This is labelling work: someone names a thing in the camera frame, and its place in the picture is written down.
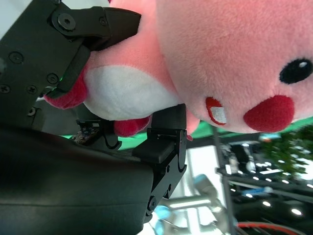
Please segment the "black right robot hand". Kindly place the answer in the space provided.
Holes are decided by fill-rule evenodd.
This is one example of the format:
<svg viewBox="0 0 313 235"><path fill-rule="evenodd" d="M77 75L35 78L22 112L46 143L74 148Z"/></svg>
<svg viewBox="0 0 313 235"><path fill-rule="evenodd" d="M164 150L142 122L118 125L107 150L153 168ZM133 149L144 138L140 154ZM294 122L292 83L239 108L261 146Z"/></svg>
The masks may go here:
<svg viewBox="0 0 313 235"><path fill-rule="evenodd" d="M186 171L186 114L153 116L131 155L112 123L94 127L87 146L42 132L34 107L69 92L92 51L136 34L140 14L108 7L71 10L34 0L0 41L0 232L3 235L135 235Z"/></svg>

